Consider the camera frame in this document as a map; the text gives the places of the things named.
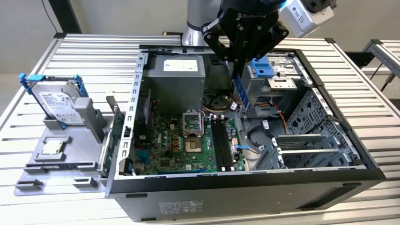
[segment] metal rail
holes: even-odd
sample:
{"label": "metal rail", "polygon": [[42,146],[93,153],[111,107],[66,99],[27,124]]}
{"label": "metal rail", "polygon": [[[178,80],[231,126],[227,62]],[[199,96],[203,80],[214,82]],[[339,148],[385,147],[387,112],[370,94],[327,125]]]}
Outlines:
{"label": "metal rail", "polygon": [[[94,107],[103,113],[110,113],[105,101],[106,92],[114,92],[114,98],[122,111],[126,110],[130,84],[134,75],[138,45],[179,45],[178,36],[111,36],[111,35],[67,35],[63,39],[53,40],[31,73],[43,75],[78,74],[85,82],[86,91],[93,99]],[[283,213],[278,215],[249,215],[210,219],[193,219],[179,224],[209,224],[267,220],[275,224],[398,224],[400,223],[400,120],[398,111],[369,82],[362,72],[353,65],[335,44],[323,39],[286,38],[277,48],[298,48],[302,50],[313,66],[329,94],[331,95],[358,138],[370,155],[374,157],[389,181],[363,191],[345,202],[325,211]],[[18,179],[21,167],[30,157],[41,136],[42,111],[30,96],[18,91],[0,125],[0,174],[6,179],[0,180],[0,205],[31,204],[29,207],[29,223],[42,222],[42,210],[34,207],[37,202],[47,201],[46,208],[67,207],[67,217],[62,210],[51,211],[53,216],[45,223],[71,220],[106,219],[106,223],[121,223],[125,217],[122,210],[113,200],[103,200],[97,193],[53,195],[50,198],[14,198],[9,187]],[[95,198],[95,216],[81,211],[87,206],[86,200]],[[22,217],[10,217],[13,221],[23,221]]]}

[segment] blue latch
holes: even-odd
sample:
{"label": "blue latch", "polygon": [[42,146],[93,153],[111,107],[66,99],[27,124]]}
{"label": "blue latch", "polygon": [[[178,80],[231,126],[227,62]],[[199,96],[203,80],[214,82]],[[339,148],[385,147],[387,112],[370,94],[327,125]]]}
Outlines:
{"label": "blue latch", "polygon": [[274,72],[273,72],[273,69],[270,68],[266,56],[263,56],[261,59],[251,59],[250,67],[255,71],[255,73],[254,73],[255,77],[273,77],[274,76]]}
{"label": "blue latch", "polygon": [[77,83],[77,87],[79,89],[79,95],[82,97],[89,97],[87,95],[87,92],[86,92],[86,89],[85,89],[85,85],[82,84],[82,80],[81,80],[81,77],[75,74],[74,77],[73,77],[73,80],[75,81]]}

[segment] robotiq logo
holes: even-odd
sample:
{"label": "robotiq logo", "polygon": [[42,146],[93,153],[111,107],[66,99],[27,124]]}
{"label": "robotiq logo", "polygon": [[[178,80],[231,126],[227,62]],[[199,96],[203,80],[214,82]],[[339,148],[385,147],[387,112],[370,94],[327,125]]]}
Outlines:
{"label": "robotiq logo", "polygon": [[241,18],[266,18],[266,15],[249,15],[243,13],[237,13],[235,20],[239,20]]}

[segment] side panel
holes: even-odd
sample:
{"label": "side panel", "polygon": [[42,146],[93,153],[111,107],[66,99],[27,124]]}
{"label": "side panel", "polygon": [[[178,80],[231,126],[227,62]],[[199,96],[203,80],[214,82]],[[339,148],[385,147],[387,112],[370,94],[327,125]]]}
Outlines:
{"label": "side panel", "polygon": [[333,182],[119,193],[110,196],[133,221],[171,220],[313,210],[306,208],[310,205],[318,206],[315,210],[321,210],[377,183],[378,181],[359,181],[342,185],[342,182]]}

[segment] hard drive label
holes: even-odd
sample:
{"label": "hard drive label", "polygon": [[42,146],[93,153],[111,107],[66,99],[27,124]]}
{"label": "hard drive label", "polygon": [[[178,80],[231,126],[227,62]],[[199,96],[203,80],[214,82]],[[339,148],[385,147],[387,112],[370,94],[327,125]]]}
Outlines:
{"label": "hard drive label", "polygon": [[55,120],[66,125],[81,125],[79,114],[73,109],[73,102],[67,94],[62,92],[39,92],[39,97]]}

